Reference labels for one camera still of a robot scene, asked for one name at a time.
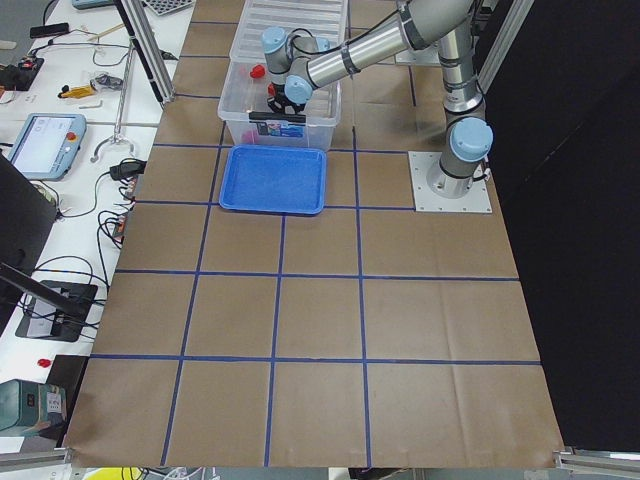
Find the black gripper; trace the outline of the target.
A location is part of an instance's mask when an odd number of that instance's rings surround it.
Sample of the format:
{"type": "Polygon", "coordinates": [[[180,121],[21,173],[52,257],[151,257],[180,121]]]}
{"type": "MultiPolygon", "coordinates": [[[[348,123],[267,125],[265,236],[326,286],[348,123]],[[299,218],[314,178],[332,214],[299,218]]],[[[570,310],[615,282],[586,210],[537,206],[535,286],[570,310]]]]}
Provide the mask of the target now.
{"type": "Polygon", "coordinates": [[[276,113],[287,113],[287,109],[291,108],[295,114],[299,114],[304,111],[306,104],[298,104],[290,100],[284,91],[284,86],[279,84],[274,84],[276,88],[276,96],[269,97],[267,95],[267,105],[271,109],[272,112],[276,113]]]}

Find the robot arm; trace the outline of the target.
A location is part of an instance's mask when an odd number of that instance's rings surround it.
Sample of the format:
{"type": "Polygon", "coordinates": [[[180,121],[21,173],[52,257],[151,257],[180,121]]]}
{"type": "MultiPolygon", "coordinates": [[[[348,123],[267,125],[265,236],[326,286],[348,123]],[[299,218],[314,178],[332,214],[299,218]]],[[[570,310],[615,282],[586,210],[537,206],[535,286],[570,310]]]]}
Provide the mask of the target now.
{"type": "Polygon", "coordinates": [[[474,66],[474,16],[477,1],[407,1],[360,35],[337,46],[302,28],[270,26],[261,34],[273,93],[271,110],[304,110],[312,94],[345,77],[353,77],[399,53],[435,48],[437,63],[411,75],[412,92],[436,87],[443,96],[445,130],[440,159],[426,175],[436,195],[458,199],[481,181],[478,166],[486,160],[493,131],[485,120],[484,92],[474,66]]]}

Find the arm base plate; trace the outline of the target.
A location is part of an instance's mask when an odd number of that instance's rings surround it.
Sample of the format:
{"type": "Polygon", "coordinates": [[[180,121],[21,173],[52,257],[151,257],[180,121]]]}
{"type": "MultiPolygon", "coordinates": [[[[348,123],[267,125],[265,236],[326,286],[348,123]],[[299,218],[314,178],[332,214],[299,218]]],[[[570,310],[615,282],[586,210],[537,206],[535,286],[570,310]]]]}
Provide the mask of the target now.
{"type": "Polygon", "coordinates": [[[409,151],[414,208],[419,213],[491,214],[487,179],[478,165],[471,177],[456,179],[440,168],[440,152],[409,151]]]}

